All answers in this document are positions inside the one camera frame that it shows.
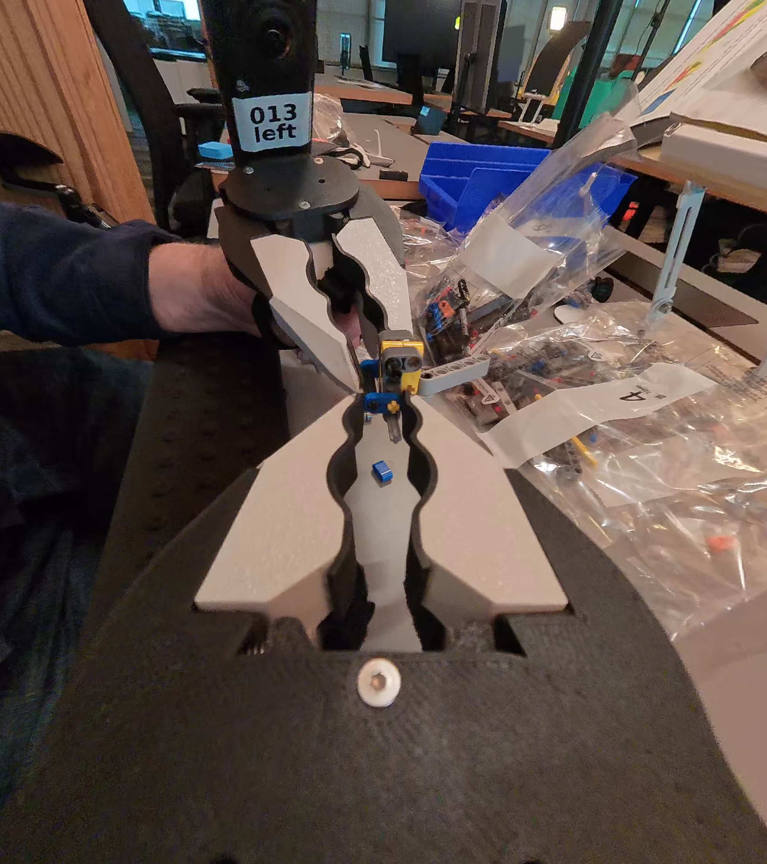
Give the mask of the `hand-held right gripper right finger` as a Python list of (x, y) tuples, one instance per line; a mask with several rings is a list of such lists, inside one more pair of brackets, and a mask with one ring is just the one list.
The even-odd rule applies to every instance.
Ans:
[(413, 509), (404, 591), (424, 652), (465, 626), (553, 614), (569, 601), (505, 469), (432, 405), (408, 398)]

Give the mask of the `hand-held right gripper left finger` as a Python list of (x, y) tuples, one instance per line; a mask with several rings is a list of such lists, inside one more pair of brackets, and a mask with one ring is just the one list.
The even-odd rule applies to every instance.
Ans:
[(374, 611), (345, 495), (363, 400), (349, 396), (263, 460), (197, 590), (206, 612), (299, 621), (325, 650), (357, 650)]

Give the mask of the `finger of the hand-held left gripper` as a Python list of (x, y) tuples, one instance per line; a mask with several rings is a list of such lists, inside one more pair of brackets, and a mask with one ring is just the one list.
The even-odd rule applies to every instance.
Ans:
[(249, 243), (276, 325), (319, 372), (348, 393), (361, 392), (354, 346), (334, 322), (331, 301), (318, 290), (308, 244), (271, 232), (255, 232)]
[(350, 220), (333, 237), (333, 263), (356, 305), (365, 345), (378, 345), (384, 331), (413, 334), (408, 274), (377, 222)]

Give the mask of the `yellow and black lego assembly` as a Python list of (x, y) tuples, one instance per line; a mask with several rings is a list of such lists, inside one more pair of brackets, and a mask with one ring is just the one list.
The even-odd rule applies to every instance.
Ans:
[(365, 420), (381, 416), (393, 444), (402, 440), (401, 414), (406, 396), (418, 394), (424, 345), (410, 330), (382, 330), (376, 360), (360, 363)]

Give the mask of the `light grey lego beam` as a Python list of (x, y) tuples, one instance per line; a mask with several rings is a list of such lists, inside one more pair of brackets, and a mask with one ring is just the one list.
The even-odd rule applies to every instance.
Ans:
[(418, 388), (419, 397), (438, 393), (483, 378), (489, 370), (490, 356), (478, 353), (460, 360), (434, 366), (422, 371)]

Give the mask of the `clear lego parts bag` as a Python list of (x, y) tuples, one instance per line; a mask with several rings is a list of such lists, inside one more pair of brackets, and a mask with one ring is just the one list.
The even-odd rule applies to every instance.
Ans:
[(407, 210), (390, 206), (398, 219), (409, 273), (422, 278), (442, 272), (458, 251), (458, 242), (441, 224)]

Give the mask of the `person's left hand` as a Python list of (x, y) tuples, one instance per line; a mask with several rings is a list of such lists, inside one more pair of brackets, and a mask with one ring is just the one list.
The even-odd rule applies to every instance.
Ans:
[(154, 246), (148, 257), (148, 289), (153, 316), (166, 333), (260, 337), (252, 314), (256, 292), (233, 274), (216, 246)]

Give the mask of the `crumpled clear bag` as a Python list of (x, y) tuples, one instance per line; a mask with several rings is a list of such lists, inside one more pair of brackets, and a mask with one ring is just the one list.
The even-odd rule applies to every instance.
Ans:
[(352, 145), (353, 133), (340, 99), (326, 93), (313, 93), (312, 140), (314, 144), (329, 144), (342, 149)]

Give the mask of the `white plastic object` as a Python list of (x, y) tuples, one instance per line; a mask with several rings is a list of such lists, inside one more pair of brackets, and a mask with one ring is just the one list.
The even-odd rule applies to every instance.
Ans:
[(378, 127), (370, 130), (369, 135), (356, 134), (356, 146), (360, 150), (360, 165), (363, 168), (381, 167), (389, 169), (395, 159), (384, 154), (381, 131)]

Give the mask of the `blue plastic bin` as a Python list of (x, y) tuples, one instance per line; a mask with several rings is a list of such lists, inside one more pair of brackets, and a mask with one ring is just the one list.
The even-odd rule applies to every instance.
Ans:
[[(505, 200), (550, 153), (545, 148), (430, 144), (419, 180), (428, 218), (448, 232), (468, 234), (493, 203)], [(614, 165), (595, 167), (599, 170), (592, 196), (607, 221), (637, 177)]]

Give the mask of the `black office chair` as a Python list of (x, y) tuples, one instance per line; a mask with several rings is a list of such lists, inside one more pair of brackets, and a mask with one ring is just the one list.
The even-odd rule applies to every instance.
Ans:
[(204, 88), (204, 101), (175, 103), (151, 56), (143, 25), (124, 3), (84, 1), (84, 6), (147, 139), (157, 225), (184, 239), (204, 238), (216, 191), (211, 171), (197, 167), (197, 146), (218, 140), (224, 131), (219, 93)]

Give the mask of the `computer monitor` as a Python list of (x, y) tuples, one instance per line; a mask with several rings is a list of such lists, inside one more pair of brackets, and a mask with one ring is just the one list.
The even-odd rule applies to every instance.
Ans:
[(418, 55), (423, 68), (454, 69), (460, 1), (386, 1), (381, 59)]

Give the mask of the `wooden cabinet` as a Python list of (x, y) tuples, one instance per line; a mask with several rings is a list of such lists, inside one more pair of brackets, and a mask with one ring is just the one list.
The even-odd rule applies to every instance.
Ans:
[(85, 202), (155, 222), (82, 2), (0, 1), (0, 131), (57, 154)]

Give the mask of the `black leaning board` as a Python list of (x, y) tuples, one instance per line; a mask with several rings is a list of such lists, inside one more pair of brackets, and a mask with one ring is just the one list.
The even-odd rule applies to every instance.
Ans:
[(526, 99), (550, 97), (555, 82), (565, 69), (568, 58), (592, 29), (590, 21), (571, 21), (549, 39), (540, 50), (523, 88)]

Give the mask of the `black metal pole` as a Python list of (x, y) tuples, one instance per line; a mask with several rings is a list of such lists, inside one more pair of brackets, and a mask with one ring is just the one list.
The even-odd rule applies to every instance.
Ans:
[(605, 56), (623, 1), (599, 1), (592, 29), (570, 87), (557, 131), (551, 144), (559, 149), (579, 132), (581, 120)]

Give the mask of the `grey book stand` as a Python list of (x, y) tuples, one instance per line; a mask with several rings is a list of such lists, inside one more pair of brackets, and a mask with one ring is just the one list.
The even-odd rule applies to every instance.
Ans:
[(704, 198), (730, 201), (767, 215), (767, 141), (696, 124), (672, 124), (637, 157), (615, 163), (680, 186), (665, 252), (617, 232), (625, 255), (618, 272), (651, 298), (648, 325), (676, 312), (756, 362), (767, 379), (767, 305), (685, 264)]

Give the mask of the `instruction booklet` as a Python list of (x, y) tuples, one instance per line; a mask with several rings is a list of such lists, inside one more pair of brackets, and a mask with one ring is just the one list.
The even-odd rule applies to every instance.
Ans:
[(641, 88), (631, 126), (656, 144), (676, 123), (767, 141), (767, 1), (729, 2)]

